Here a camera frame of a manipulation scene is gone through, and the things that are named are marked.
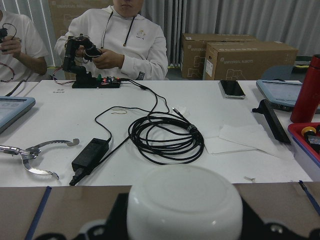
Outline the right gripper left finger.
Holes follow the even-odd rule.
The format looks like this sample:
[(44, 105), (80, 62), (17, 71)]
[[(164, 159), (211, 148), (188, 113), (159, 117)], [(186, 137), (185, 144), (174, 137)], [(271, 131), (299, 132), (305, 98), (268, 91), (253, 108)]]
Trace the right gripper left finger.
[(48, 201), (35, 240), (127, 240), (128, 193)]

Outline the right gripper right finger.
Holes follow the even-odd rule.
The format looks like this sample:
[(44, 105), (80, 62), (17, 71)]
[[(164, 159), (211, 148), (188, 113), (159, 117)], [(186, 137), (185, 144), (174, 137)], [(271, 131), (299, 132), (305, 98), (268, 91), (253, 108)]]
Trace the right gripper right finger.
[(243, 206), (241, 240), (319, 240), (320, 229), (315, 228), (308, 237), (301, 236), (286, 226), (276, 223), (264, 223), (249, 204), (241, 198)]

